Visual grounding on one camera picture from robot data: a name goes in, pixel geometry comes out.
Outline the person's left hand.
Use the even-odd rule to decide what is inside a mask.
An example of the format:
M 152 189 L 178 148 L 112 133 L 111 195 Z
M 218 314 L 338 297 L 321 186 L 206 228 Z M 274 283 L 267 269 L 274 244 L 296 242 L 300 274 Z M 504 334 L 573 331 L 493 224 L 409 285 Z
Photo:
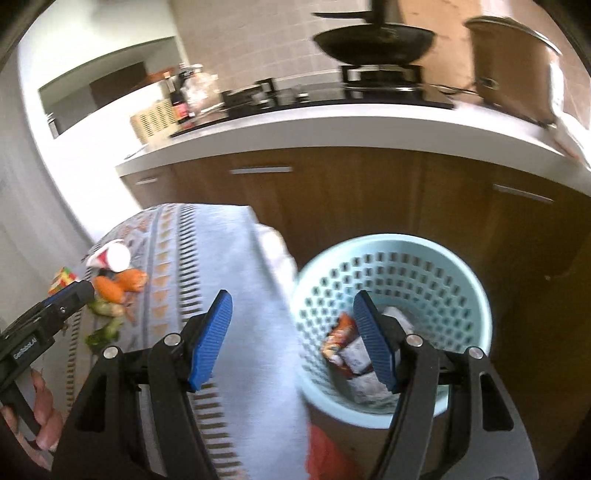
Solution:
M 32 410 L 36 422 L 40 425 L 40 431 L 35 439 L 37 447 L 34 448 L 20 432 L 18 416 L 7 404 L 1 404 L 1 415 L 28 457 L 41 468 L 50 471 L 52 462 L 49 460 L 49 453 L 54 452 L 59 443 L 63 429 L 63 417 L 54 408 L 52 392 L 47 387 L 41 373 L 31 369 L 29 377 L 30 379 L 25 384 L 34 389 Z

